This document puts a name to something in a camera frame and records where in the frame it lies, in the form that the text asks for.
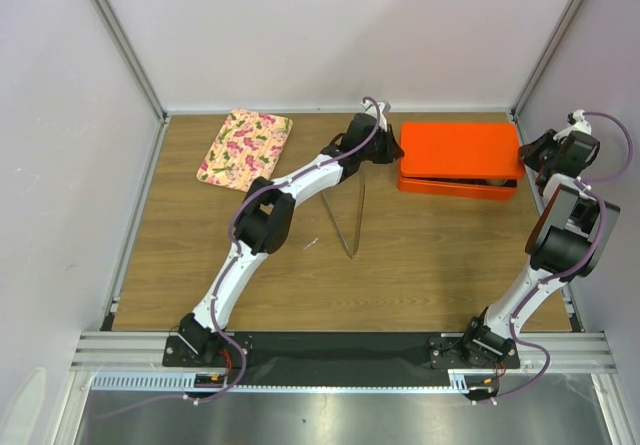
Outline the orange box lid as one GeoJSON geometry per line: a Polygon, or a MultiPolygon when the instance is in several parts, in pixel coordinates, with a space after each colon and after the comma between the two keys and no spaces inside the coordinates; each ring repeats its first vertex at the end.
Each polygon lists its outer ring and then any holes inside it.
{"type": "Polygon", "coordinates": [[[405,122],[400,174],[408,178],[518,180],[524,176],[511,123],[405,122]]]}

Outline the orange chocolate box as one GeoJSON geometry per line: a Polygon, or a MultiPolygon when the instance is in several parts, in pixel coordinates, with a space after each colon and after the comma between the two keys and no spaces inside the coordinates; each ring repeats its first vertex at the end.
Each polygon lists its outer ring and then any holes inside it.
{"type": "Polygon", "coordinates": [[[480,179],[426,179],[399,175],[397,188],[402,192],[508,201],[515,195],[518,181],[507,180],[504,184],[492,185],[480,179]]]}

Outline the metal tongs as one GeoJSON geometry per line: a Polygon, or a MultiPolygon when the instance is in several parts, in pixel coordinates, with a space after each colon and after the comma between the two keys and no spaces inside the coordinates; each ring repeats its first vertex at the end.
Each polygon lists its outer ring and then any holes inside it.
{"type": "Polygon", "coordinates": [[[354,259],[359,251],[365,197],[366,174],[363,169],[321,193],[325,209],[349,259],[354,259]]]}

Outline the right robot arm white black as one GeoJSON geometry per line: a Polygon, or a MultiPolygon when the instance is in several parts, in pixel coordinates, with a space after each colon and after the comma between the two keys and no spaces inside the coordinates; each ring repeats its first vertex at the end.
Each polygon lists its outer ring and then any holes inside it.
{"type": "Polygon", "coordinates": [[[509,290],[471,319],[457,349],[473,368],[488,368],[516,351],[518,332],[544,301],[598,264],[620,215],[620,207],[582,178],[600,149],[591,133],[575,127],[547,131],[519,149],[537,173],[545,204],[525,245],[528,262],[509,290]]]}

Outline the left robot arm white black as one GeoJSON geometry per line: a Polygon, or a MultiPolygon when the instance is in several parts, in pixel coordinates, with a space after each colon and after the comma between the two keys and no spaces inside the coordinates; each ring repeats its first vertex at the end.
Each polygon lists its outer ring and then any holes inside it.
{"type": "Polygon", "coordinates": [[[197,366],[213,363],[232,340],[225,333],[233,308],[252,275],[285,243],[296,208],[359,171],[364,162],[391,164],[404,156],[387,114],[390,105],[372,97],[307,165],[274,180],[251,184],[229,226],[230,251],[204,298],[179,322],[176,354],[197,366]]]}

